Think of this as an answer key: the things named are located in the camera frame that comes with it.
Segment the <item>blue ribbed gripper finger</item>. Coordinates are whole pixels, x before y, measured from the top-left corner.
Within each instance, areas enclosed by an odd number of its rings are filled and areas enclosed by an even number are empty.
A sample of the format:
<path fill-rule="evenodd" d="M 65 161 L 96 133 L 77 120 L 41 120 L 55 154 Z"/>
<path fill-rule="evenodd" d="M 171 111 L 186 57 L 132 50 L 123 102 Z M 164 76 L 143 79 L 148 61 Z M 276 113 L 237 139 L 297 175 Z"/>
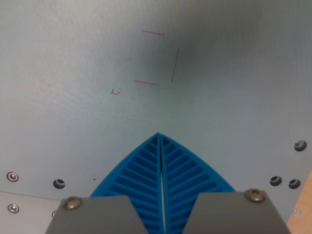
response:
<path fill-rule="evenodd" d="M 129 153 L 90 197 L 127 196 L 147 232 L 164 233 L 161 195 L 160 133 Z"/>
<path fill-rule="evenodd" d="M 219 173 L 161 135 L 165 230 L 168 234 L 288 234 L 264 190 L 236 191 Z"/>

